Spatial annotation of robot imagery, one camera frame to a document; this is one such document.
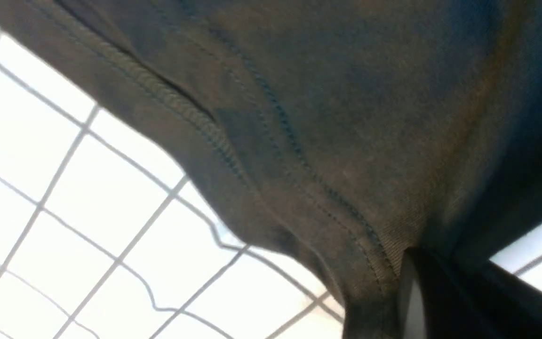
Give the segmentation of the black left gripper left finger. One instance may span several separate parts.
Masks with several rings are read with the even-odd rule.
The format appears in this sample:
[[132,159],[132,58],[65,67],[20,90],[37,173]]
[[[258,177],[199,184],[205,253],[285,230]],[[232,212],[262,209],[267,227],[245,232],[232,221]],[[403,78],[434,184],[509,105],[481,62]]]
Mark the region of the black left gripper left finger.
[[397,294],[401,339],[433,339],[441,270],[434,258],[420,248],[404,252]]

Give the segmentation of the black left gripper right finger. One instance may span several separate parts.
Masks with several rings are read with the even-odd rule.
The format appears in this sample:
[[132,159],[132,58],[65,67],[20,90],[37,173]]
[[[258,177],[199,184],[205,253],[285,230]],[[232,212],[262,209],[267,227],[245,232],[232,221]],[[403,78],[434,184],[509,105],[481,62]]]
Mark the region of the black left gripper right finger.
[[542,339],[542,291],[496,264],[455,268],[476,316],[463,317],[456,339]]

